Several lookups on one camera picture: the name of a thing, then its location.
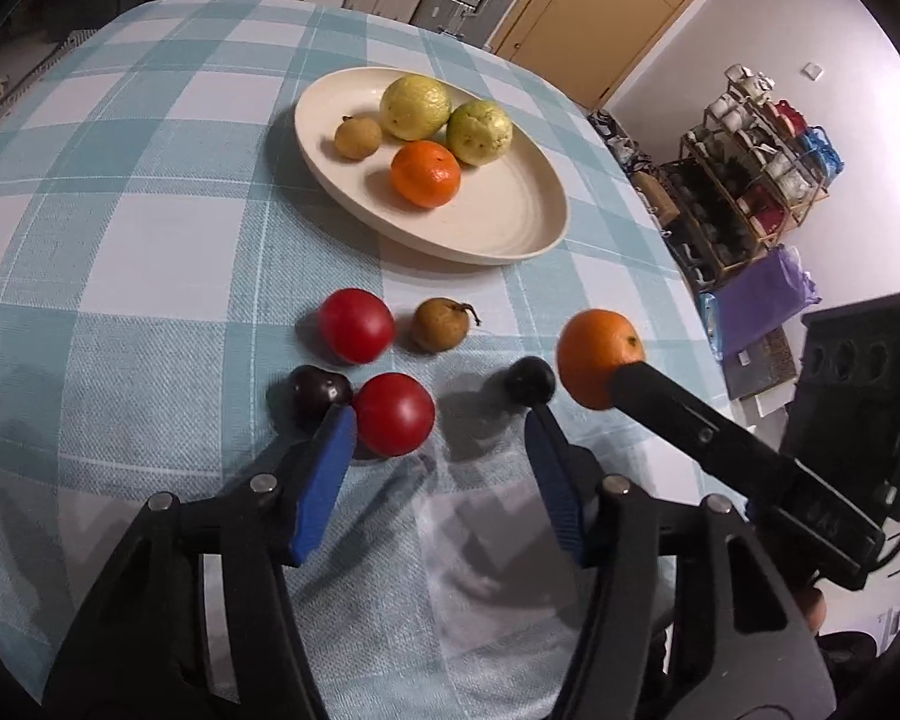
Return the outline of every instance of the fruit stem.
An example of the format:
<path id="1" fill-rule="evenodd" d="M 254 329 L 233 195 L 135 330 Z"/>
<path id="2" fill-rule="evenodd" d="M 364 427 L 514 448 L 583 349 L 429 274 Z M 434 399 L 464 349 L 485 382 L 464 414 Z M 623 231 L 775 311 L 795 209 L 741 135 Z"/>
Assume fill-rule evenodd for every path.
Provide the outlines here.
<path id="1" fill-rule="evenodd" d="M 480 327 L 480 317 L 477 316 L 477 312 L 474 310 L 473 306 L 469 303 L 458 303 L 457 311 L 469 311 L 473 314 L 473 320 L 477 323 L 477 327 Z"/>

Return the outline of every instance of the tablecloth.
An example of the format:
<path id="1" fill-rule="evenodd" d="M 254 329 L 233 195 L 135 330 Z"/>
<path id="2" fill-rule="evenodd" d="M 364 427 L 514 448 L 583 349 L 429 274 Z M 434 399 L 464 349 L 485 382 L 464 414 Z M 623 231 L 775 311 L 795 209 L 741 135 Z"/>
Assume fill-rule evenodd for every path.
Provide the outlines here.
<path id="1" fill-rule="evenodd" d="M 505 268 L 406 250 L 303 164 L 293 102 L 343 68 L 389 65 L 498 100 L 571 206 L 566 240 Z M 586 578 L 559 552 L 487 377 L 553 357 L 568 317 L 620 311 L 650 362 L 727 405 L 691 296 L 580 111 L 448 37 L 274 0 L 163 0 L 125 13 L 36 84 L 0 130 L 0 653 L 35 695 L 80 600 L 154 490 L 216 493 L 271 439 L 268 386 L 326 365 L 312 312 L 333 290 L 474 304 L 482 326 L 421 357 L 396 344 L 354 384 L 410 373 L 437 429 L 356 464 L 326 538 L 288 571 L 332 717 L 540 717 L 572 652 Z M 712 487 L 619 413 L 554 412 L 608 469 L 665 497 Z M 208 572 L 214 652 L 218 575 Z M 215 678 L 229 689 L 226 657 Z"/>

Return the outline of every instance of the plate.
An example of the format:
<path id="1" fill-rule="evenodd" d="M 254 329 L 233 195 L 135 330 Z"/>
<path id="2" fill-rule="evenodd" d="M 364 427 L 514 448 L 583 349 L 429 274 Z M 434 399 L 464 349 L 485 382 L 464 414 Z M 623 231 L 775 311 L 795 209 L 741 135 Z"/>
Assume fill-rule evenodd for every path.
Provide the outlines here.
<path id="1" fill-rule="evenodd" d="M 463 166 L 460 191 L 439 208 L 403 199 L 389 181 L 389 164 L 403 141 L 384 135 L 383 146 L 362 162 L 338 155 L 333 136 L 344 116 L 376 117 L 386 87 L 410 71 L 353 68 L 314 81 L 296 103 L 293 122 L 300 151 L 330 196 L 360 221 L 410 248 L 473 265 L 502 265 L 549 251 L 570 220 L 557 172 L 514 124 L 514 144 L 482 167 Z M 474 95 L 444 82 L 454 108 Z M 440 140 L 442 132 L 434 137 Z"/>

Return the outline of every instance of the tangerine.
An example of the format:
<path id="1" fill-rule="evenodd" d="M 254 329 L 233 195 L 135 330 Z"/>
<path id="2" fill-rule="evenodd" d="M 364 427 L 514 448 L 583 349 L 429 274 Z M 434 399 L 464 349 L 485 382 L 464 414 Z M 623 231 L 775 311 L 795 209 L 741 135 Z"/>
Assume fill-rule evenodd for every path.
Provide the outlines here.
<path id="1" fill-rule="evenodd" d="M 570 397 L 585 409 L 613 408 L 607 382 L 621 365 L 645 359 L 643 343 L 629 319 L 615 311 L 580 312 L 557 341 L 557 372 Z"/>
<path id="2" fill-rule="evenodd" d="M 450 202 L 460 189 L 460 164 L 439 143 L 413 141 L 396 152 L 391 184 L 413 205 L 437 208 Z"/>

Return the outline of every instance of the blue gripper pad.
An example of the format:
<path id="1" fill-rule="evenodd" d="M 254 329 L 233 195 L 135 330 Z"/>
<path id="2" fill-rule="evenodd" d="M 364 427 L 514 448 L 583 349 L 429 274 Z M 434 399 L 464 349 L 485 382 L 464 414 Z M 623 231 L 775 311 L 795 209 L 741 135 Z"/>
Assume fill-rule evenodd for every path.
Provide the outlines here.
<path id="1" fill-rule="evenodd" d="M 530 467 L 540 489 L 540 497 L 550 515 L 550 524 L 557 542 L 574 561 L 583 564 L 583 503 L 570 480 L 567 469 L 559 459 L 559 452 L 550 441 L 540 418 L 527 413 L 523 429 L 524 445 Z"/>
<path id="2" fill-rule="evenodd" d="M 313 437 L 317 458 L 299 495 L 296 530 L 290 540 L 290 557 L 295 565 L 303 565 L 310 552 L 320 546 L 356 446 L 357 413 L 349 406 L 328 415 Z"/>

